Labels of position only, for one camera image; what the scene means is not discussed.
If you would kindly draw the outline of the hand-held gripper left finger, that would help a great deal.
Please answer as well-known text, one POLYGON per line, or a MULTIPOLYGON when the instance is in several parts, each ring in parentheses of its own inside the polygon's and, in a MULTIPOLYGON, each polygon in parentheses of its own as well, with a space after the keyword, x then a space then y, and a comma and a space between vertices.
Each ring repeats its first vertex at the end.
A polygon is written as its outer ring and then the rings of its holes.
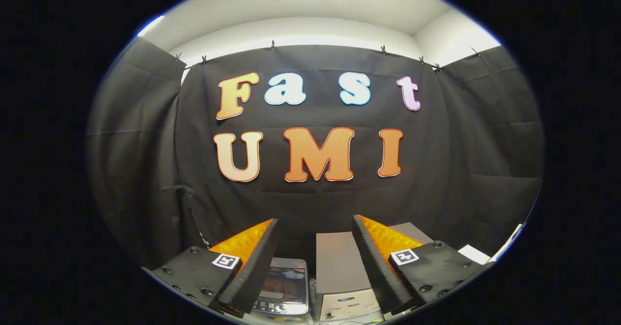
POLYGON ((278 241, 272 218, 212 248, 189 247, 151 270, 151 278, 202 309, 242 318, 261 292, 278 241))

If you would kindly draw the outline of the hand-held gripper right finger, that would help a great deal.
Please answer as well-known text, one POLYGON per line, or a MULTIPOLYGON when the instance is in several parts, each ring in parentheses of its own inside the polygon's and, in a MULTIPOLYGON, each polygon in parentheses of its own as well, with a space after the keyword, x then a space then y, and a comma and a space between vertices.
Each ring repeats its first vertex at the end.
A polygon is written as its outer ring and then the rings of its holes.
POLYGON ((420 243, 356 214, 351 232, 383 313, 397 315, 461 290, 491 264, 481 264, 442 241, 420 243))

